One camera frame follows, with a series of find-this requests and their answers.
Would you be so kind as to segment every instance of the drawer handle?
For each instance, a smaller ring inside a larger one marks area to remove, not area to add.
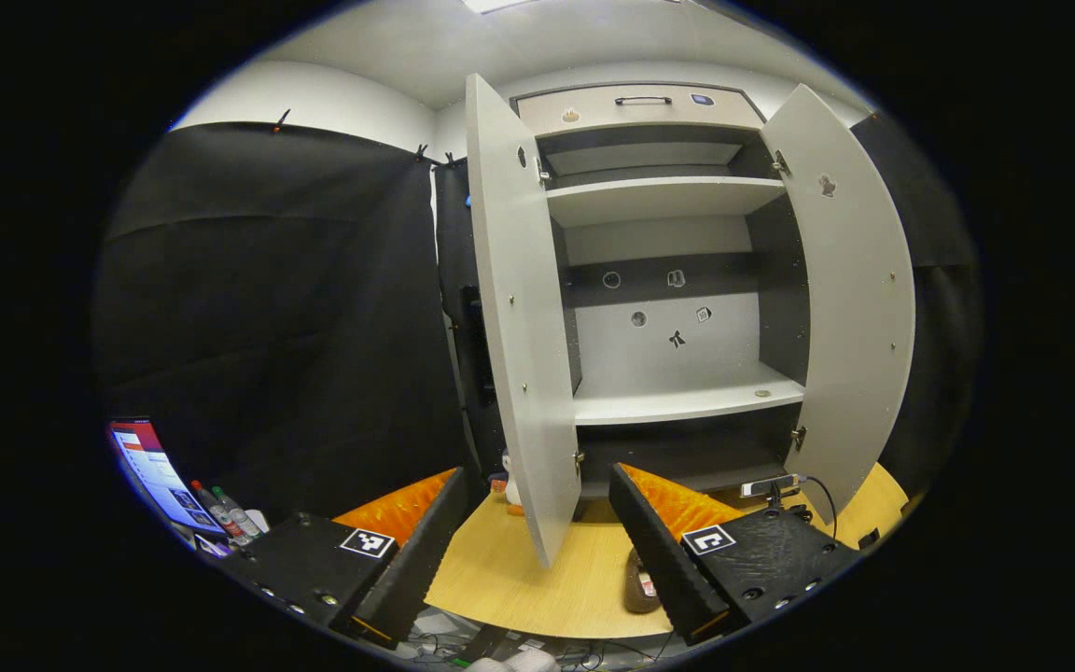
[[[625,101],[662,101],[670,104],[670,96],[621,96],[616,98],[618,105],[624,105]]]

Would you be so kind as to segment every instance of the cabinet door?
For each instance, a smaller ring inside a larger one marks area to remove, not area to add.
[[[529,533],[550,567],[579,476],[562,290],[539,170],[533,133],[483,77],[467,77],[467,172],[491,376]]]
[[[807,264],[811,348],[785,467],[823,481],[847,505],[887,443],[907,388],[915,288],[907,239],[869,154],[814,90],[799,86],[762,128],[799,221]],[[825,520],[823,492],[807,497]]]

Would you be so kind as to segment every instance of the yellow floor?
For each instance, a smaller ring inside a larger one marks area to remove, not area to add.
[[[712,497],[744,512],[764,500],[741,500],[735,490]],[[796,495],[782,503],[807,503]],[[907,495],[887,470],[875,464],[840,515],[838,539],[854,548],[875,527],[885,535],[902,519]],[[828,506],[828,501],[817,502]],[[505,513],[504,495],[491,492],[450,541],[427,603],[457,615],[525,633],[556,638],[611,639],[669,633],[665,612],[627,612],[622,604],[625,561],[633,547],[608,502],[593,502],[572,523],[562,553],[550,570],[538,563],[524,516]],[[815,515],[812,525],[831,527]]]

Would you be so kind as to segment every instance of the drawer front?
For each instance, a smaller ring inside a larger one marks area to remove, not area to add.
[[[618,105],[619,98],[624,101]],[[735,90],[679,84],[618,84],[556,90],[520,98],[517,114],[538,138],[644,124],[762,127],[758,112]]]

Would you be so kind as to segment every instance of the computer screen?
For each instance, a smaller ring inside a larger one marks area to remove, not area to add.
[[[132,475],[169,520],[194,531],[227,535],[168,462],[168,455],[160,446],[149,418],[112,420],[109,431],[111,440],[118,446],[125,468],[131,469]]]

